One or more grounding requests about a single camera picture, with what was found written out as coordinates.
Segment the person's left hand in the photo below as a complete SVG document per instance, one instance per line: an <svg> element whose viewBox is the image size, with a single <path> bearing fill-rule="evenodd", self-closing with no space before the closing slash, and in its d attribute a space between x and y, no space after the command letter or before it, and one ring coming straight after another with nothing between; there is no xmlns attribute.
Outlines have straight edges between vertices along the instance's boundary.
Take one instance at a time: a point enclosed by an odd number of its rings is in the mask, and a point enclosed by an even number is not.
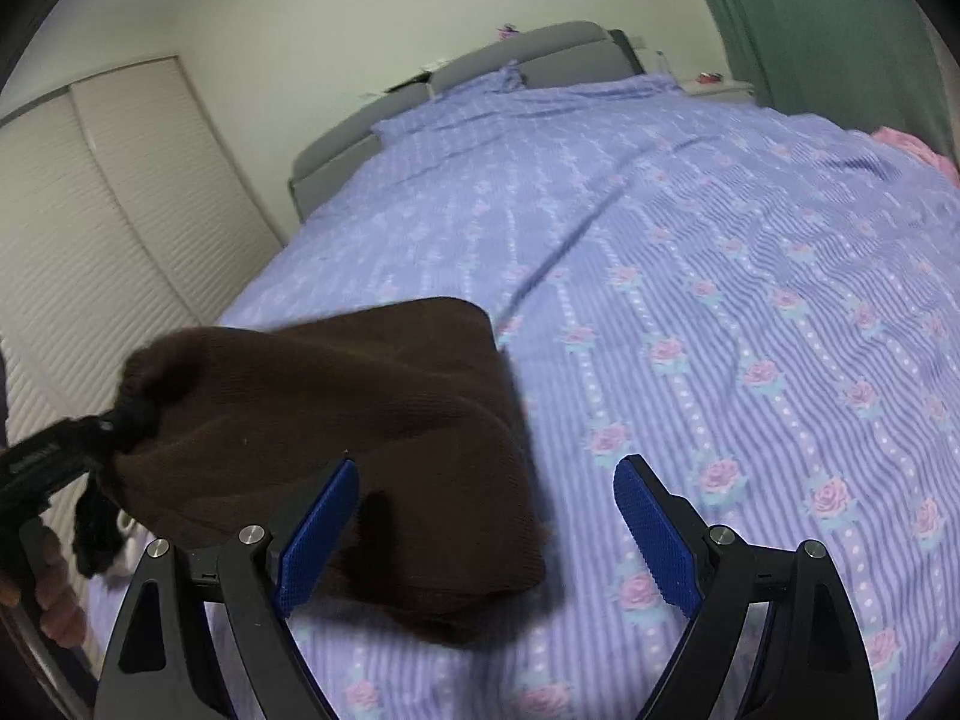
<svg viewBox="0 0 960 720"><path fill-rule="evenodd" d="M41 608L39 629L64 649L85 642L88 620L75 590L68 582L68 564L59 537L43 527L44 570L36 578L36 601Z"/></svg>

